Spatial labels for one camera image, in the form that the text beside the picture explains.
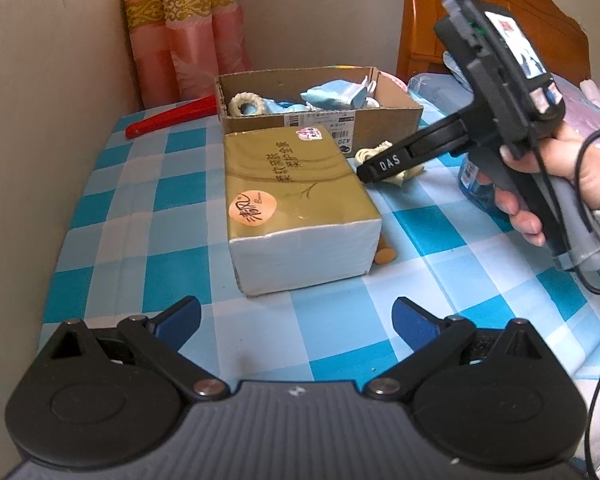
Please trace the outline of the person's right hand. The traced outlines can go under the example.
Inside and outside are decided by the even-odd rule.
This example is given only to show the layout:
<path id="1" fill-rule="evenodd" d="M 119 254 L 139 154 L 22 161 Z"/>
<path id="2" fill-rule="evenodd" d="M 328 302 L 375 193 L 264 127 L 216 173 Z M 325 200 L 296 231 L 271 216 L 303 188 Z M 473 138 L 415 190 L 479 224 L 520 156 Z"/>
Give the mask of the person's right hand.
<path id="1" fill-rule="evenodd" d="M 550 138 L 540 141 L 539 148 L 547 172 L 552 176 L 567 179 L 572 183 L 578 181 L 582 198 L 586 203 L 586 181 L 584 180 L 586 151 L 582 159 L 581 169 L 576 169 L 578 154 L 583 143 L 584 139 L 577 130 L 571 128 L 570 125 L 561 124 Z M 543 233 L 541 220 L 532 212 L 522 209 L 513 193 L 501 188 L 496 188 L 494 192 L 495 205 L 501 212 L 508 215 L 513 228 L 530 244 L 538 247 L 543 246 L 546 237 Z"/>

